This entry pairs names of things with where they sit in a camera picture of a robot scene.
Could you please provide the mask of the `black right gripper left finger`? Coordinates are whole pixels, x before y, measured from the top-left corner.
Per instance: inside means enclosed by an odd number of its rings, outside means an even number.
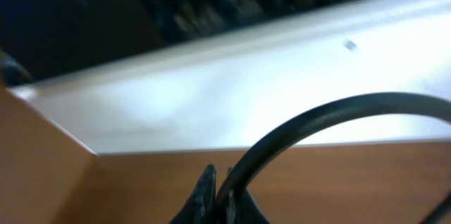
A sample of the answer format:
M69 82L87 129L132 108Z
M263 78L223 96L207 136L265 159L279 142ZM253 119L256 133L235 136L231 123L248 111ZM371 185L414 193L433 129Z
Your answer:
M216 168L209 164L199 177L191 195L170 224L214 223L214 201L216 196Z

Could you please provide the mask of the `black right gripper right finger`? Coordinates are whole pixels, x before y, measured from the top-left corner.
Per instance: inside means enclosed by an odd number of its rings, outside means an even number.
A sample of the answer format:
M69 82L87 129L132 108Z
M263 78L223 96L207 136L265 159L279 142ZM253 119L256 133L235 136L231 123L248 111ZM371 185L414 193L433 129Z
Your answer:
M239 199L230 190L225 200L226 224L269 224L252 195L245 189Z

